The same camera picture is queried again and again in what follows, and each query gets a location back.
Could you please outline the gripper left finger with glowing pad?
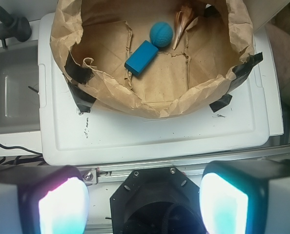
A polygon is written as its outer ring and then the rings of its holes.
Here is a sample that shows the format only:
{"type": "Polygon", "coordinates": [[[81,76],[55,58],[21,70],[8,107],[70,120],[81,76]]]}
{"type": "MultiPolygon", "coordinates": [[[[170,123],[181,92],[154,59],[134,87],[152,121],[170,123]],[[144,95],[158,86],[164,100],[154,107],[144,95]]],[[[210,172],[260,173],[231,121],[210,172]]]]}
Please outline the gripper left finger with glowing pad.
{"type": "Polygon", "coordinates": [[[0,234],[82,234],[89,192],[74,166],[0,166],[0,234]]]}

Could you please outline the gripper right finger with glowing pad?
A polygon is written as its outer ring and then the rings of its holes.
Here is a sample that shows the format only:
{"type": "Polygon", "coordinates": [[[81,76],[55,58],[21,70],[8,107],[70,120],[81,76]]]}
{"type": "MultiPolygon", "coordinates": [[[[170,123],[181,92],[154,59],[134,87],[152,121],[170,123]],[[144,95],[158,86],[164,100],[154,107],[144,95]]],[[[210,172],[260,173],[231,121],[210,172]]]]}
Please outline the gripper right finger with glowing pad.
{"type": "Polygon", "coordinates": [[[290,234],[290,159],[212,161],[199,202],[210,234],[290,234]]]}

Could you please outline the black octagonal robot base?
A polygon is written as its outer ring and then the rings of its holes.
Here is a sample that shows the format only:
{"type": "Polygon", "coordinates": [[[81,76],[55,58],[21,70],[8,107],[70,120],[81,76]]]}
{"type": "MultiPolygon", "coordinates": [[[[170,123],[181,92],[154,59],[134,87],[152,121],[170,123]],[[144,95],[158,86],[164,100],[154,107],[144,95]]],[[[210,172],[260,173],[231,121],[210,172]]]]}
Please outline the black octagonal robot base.
{"type": "Polygon", "coordinates": [[[175,167],[138,169],[110,197],[115,234],[204,234],[199,187],[175,167]]]}

